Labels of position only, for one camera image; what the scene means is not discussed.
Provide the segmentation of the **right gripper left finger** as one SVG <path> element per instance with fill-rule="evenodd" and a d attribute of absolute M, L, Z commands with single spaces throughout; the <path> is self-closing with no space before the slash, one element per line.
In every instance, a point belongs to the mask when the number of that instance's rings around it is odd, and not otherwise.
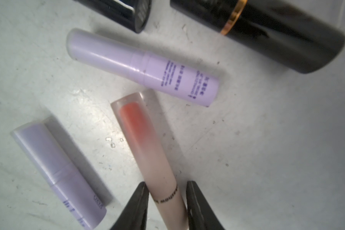
<path fill-rule="evenodd" d="M 149 190 L 145 182 L 139 183 L 110 230 L 145 230 L 147 224 Z"/>

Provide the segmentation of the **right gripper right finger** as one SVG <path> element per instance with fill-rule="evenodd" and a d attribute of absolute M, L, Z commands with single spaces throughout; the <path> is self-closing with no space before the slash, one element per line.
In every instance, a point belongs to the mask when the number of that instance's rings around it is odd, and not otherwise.
<path fill-rule="evenodd" d="M 225 230 L 195 181 L 187 182 L 186 198 L 190 230 Z"/>

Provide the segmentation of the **pink translucent lipstick tube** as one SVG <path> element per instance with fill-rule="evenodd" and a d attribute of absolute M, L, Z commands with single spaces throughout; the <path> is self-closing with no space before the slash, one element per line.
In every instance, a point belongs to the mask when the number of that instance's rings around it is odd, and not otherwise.
<path fill-rule="evenodd" d="M 111 107 L 166 228 L 188 229 L 186 205 L 141 93 Z"/>

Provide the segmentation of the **lilac lipstick tube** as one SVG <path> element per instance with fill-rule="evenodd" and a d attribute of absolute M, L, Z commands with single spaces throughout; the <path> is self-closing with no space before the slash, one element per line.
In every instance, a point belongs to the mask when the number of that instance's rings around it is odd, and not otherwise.
<path fill-rule="evenodd" d="M 73 60 L 201 106 L 209 107 L 219 90 L 216 77 L 84 30 L 72 29 L 66 47 Z"/>
<path fill-rule="evenodd" d="M 45 124 L 27 123 L 11 135 L 77 222 L 95 229 L 106 208 Z"/>

